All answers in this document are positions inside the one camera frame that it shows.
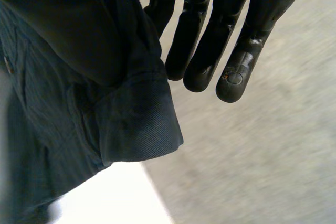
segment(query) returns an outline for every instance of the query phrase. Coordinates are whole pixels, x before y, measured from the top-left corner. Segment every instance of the denim fabric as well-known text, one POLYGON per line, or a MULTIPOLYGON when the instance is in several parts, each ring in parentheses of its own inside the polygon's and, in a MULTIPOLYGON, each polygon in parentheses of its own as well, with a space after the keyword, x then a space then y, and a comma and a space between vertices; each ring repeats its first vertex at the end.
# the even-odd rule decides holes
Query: denim fabric
POLYGON ((71 69, 0 1, 2 53, 15 90, 7 224, 46 223, 53 200, 113 162, 160 157, 183 143, 153 25, 139 0, 108 1, 128 48, 126 78, 116 87, 71 69))

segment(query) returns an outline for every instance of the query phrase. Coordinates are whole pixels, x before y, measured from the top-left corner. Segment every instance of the black leather glove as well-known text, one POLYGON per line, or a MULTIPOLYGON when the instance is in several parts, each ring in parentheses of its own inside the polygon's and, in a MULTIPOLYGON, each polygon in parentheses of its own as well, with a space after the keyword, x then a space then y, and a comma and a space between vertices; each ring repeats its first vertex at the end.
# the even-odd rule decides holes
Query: black leather glove
MULTIPOLYGON (((214 0, 209 24, 195 51, 210 0, 184 0, 165 67, 169 79, 183 78, 193 92, 204 91, 220 61, 246 0, 214 0)), ((295 0, 251 0, 236 46, 216 87, 225 102, 240 99, 276 21, 295 0)), ((175 0, 150 0, 145 8, 162 35, 175 0)))

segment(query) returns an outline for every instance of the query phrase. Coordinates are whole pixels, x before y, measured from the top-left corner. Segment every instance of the person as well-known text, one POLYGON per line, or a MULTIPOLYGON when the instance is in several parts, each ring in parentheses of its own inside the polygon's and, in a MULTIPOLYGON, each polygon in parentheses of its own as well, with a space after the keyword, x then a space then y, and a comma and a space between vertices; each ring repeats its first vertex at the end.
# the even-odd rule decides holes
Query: person
POLYGON ((47 223, 53 201, 112 163, 183 143, 139 0, 0 0, 0 41, 14 90, 1 223, 47 223))
MULTIPOLYGON (((183 78, 193 92, 204 91, 217 68, 246 0, 213 0, 205 33, 195 50, 210 0, 184 0, 183 12, 165 63, 170 80, 183 78)), ((250 0, 248 13, 234 50, 216 87, 225 102, 239 100, 257 59, 277 20, 295 0, 250 0)), ((150 0, 145 8, 162 35, 175 0, 150 0)))
MULTIPOLYGON (((197 67, 188 70, 209 0, 185 0, 165 66, 159 36, 175 0, 150 0, 144 10, 139 0, 0 0, 0 54, 13 85, 5 223, 47 223, 53 201, 112 163, 176 151, 183 138, 168 77, 184 76, 192 91, 206 88, 244 1, 214 1, 209 35, 189 64, 197 67)), ((294 0, 268 1, 251 0, 248 17, 260 20, 247 18, 234 60, 250 53, 254 65, 274 21, 294 0)), ((246 85, 252 65, 242 72, 244 64, 233 63, 239 68, 224 79, 246 85)))

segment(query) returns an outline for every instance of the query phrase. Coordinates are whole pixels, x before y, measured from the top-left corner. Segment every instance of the gloved hand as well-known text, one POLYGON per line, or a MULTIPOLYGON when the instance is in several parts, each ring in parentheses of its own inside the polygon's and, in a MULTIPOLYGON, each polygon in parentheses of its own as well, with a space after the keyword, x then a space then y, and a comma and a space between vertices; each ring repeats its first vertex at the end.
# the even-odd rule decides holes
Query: gloved hand
MULTIPOLYGON (((175 32, 165 67, 168 78, 193 92, 204 91, 235 28, 246 0, 214 0, 213 11, 204 35, 195 46, 210 0, 184 0, 183 12, 175 32)), ((216 87, 225 102, 242 97, 257 59, 276 21, 295 0, 251 0, 236 46, 216 87)), ((150 0, 144 10, 162 35, 173 11, 175 0, 150 0)))

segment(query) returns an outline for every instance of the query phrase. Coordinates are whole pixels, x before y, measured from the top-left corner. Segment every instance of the concrete ground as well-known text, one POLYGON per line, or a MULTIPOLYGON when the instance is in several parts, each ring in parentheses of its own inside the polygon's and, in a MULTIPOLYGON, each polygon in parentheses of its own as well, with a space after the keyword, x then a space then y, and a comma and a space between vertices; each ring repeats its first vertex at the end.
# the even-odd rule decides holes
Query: concrete ground
MULTIPOLYGON (((182 3, 162 36, 163 58, 182 3)), ((145 162, 147 171, 178 224, 334 224, 335 0, 297 0, 277 23, 242 99, 227 104, 215 85, 246 12, 206 91, 171 82, 185 144, 145 162)))

